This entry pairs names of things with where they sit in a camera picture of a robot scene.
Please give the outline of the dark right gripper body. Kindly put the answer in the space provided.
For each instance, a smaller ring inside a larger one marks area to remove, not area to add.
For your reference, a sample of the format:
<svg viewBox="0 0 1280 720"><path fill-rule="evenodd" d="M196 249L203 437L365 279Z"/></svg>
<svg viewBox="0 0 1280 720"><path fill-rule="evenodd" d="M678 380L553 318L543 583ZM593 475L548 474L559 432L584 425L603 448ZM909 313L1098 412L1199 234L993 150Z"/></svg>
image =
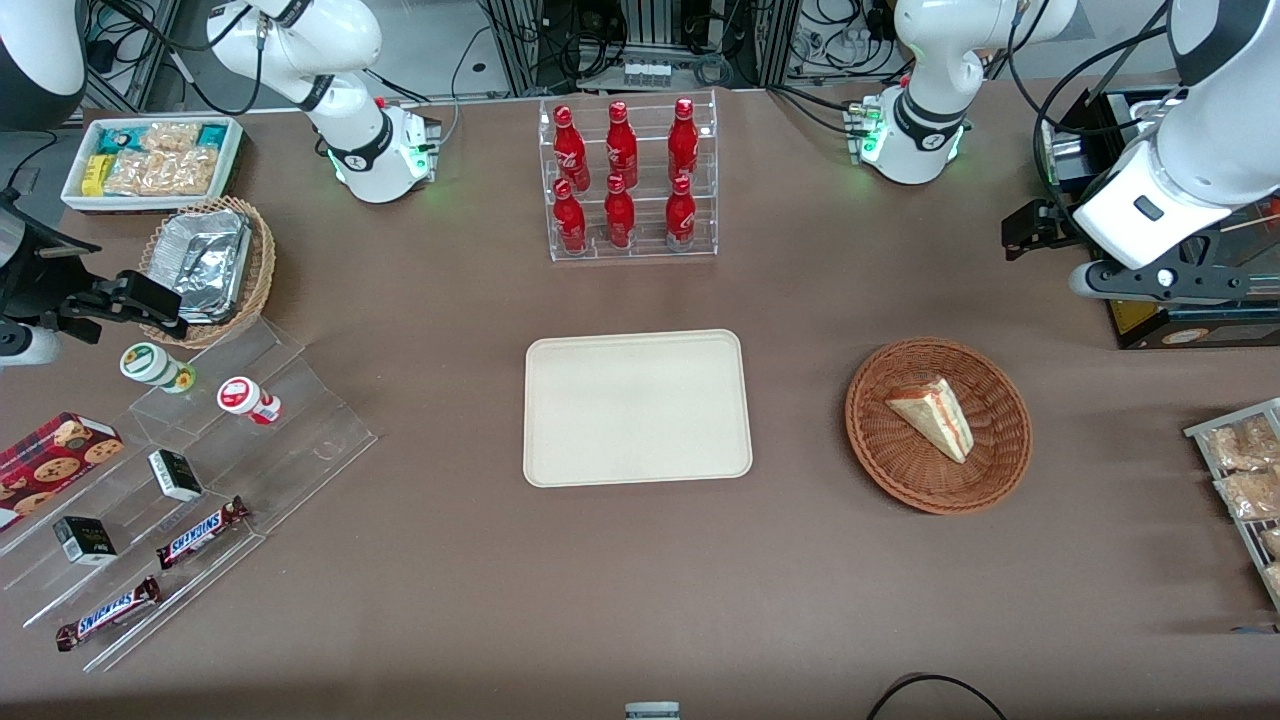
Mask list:
<svg viewBox="0 0 1280 720"><path fill-rule="evenodd" d="M84 255L102 250L56 231L17 208L17 195L1 196L3 323L31 327L96 327L74 318L64 302L91 292L99 281L84 269Z"/></svg>

